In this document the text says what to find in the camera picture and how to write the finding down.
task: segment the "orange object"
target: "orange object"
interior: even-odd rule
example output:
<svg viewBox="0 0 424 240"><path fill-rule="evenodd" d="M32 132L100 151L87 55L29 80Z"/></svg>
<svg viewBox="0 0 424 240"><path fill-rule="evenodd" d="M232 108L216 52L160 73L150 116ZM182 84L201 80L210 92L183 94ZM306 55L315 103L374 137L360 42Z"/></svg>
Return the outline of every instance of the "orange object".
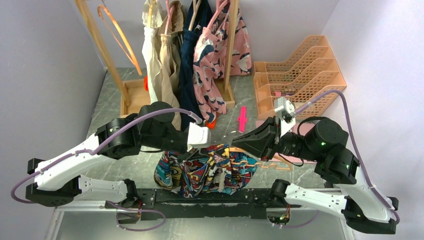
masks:
<svg viewBox="0 0 424 240"><path fill-rule="evenodd" d="M149 85L148 85L149 79L147 78L147 75L144 77L144 90L147 92L149 91Z"/></svg>
<svg viewBox="0 0 424 240"><path fill-rule="evenodd" d="M110 20L112 21L113 26L115 27L115 29L119 33L119 36L121 37L121 39L123 41L123 44L125 45L125 47L128 50L128 52L124 49L124 47L122 46L122 44L120 43L120 41L118 40L118 38L115 36L114 31L111 29L111 27L106 23L105 19L103 18L102 9L107 14L107 16L110 18ZM119 44L120 48L123 50L123 52L125 53L125 55L129 59L129 61L137 69L138 75L140 75L140 76L143 75L142 70L140 69L139 63L137 62L136 55L134 55L134 52L133 52L133 49L130 46L130 43L128 42L127 38L124 35L124 32L122 32L122 29L118 25L118 23L115 20L115 18L112 16L112 14L109 12L109 10L105 6L102 6L102 5L99 5L97 7L97 13L98 13L98 16L101 18L101 20L103 20L103 22L106 25L107 29L109 29L109 31L112 34L113 38L116 40L116 42Z"/></svg>
<svg viewBox="0 0 424 240"><path fill-rule="evenodd" d="M215 120L213 120L213 122L209 123L208 121L206 121L206 127L208 129L214 129L215 128L215 124L217 123L217 117L215 117Z"/></svg>

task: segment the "wooden pole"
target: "wooden pole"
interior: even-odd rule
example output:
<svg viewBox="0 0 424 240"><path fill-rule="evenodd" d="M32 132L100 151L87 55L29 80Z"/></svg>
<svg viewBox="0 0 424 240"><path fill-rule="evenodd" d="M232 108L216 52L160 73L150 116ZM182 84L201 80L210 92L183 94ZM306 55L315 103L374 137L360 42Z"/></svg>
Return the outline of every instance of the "wooden pole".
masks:
<svg viewBox="0 0 424 240"><path fill-rule="evenodd" d="M93 15L90 12L89 6L86 3L86 0L75 0L75 4L78 7L79 12L81 13L82 18L84 19L85 24L87 24L88 30L100 51L101 56L103 57L104 62L106 63L107 70L110 72L116 86L119 89L119 92L122 96L125 105L128 107L131 105L131 99L128 95L128 90L124 86L122 79L115 67L114 60L112 59L111 54L106 47L106 44L102 38L102 35L97 28L96 22L93 18Z"/></svg>
<svg viewBox="0 0 424 240"><path fill-rule="evenodd" d="M224 91L228 92L230 86L231 60L233 59L234 36L236 35L237 15L240 0L231 0L229 8L228 42L225 56Z"/></svg>

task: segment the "wooden base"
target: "wooden base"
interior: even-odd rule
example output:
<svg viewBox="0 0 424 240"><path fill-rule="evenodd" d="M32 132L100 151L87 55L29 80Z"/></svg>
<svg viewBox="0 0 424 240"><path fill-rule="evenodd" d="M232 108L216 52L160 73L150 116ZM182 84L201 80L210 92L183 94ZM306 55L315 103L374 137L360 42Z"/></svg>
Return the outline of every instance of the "wooden base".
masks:
<svg viewBox="0 0 424 240"><path fill-rule="evenodd" d="M215 80L215 85L216 87L218 87L218 90L226 103L226 109L233 109L236 105L236 101L234 100L233 90L231 89L231 86L228 86L228 90L225 91L224 79Z"/></svg>
<svg viewBox="0 0 424 240"><path fill-rule="evenodd" d="M120 99L120 116L125 118L129 114L139 113L144 105L150 104L149 92L145 90L143 79L123 81L124 88L127 89L131 104L125 105L124 99Z"/></svg>

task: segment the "pink hanger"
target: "pink hanger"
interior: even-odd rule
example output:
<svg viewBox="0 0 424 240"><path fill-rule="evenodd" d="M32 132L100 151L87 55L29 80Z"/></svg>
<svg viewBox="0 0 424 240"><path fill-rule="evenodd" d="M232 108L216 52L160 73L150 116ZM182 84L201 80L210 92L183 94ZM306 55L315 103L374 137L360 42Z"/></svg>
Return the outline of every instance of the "pink hanger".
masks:
<svg viewBox="0 0 424 240"><path fill-rule="evenodd" d="M210 19L209 24L207 25L208 29L212 28L212 24L214 24L218 15L220 15L221 11L225 8L227 3L228 3L228 0L223 1L221 4L220 4L220 0L216 0L216 11L215 11L215 14L212 16L212 18Z"/></svg>
<svg viewBox="0 0 424 240"><path fill-rule="evenodd" d="M168 34L169 25L171 23L172 14L174 12L174 6L170 8L170 0L166 0L165 3L166 3L166 11L168 12L168 19L166 20L166 25L165 25L165 34Z"/></svg>

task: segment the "wooden clothes rack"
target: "wooden clothes rack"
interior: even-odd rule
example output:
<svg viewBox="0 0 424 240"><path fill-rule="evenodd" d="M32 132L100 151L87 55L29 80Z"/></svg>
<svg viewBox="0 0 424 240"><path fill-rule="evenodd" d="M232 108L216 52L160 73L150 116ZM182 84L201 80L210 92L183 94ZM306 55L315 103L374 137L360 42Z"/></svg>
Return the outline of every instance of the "wooden clothes rack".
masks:
<svg viewBox="0 0 424 240"><path fill-rule="evenodd" d="M114 60L109 53L109 50L106 46L105 41L103 40L102 34L94 20L94 17L86 3L88 0L74 0L75 4L87 25L88 31L90 32L94 43L96 44L105 64L107 70L110 72L113 81L115 82L120 95L121 95L121 104L120 104L120 115L122 117L127 116L131 113L138 113L140 108L144 105L150 104L149 93L144 89L144 80L136 79L130 81L122 81L121 76L118 73L118 70L115 66ZM230 11L234 13L239 9L240 0L231 0ZM237 26L237 14L231 14L229 19L229 34L228 34L228 46L226 49L226 58L225 58L225 73L223 79L217 79L215 81L216 86L218 87L221 95L226 102L227 109L232 109L235 106L235 100L233 91L230 86L230 70L231 70L231 61L233 57L233 47L234 47L234 36L236 34Z"/></svg>

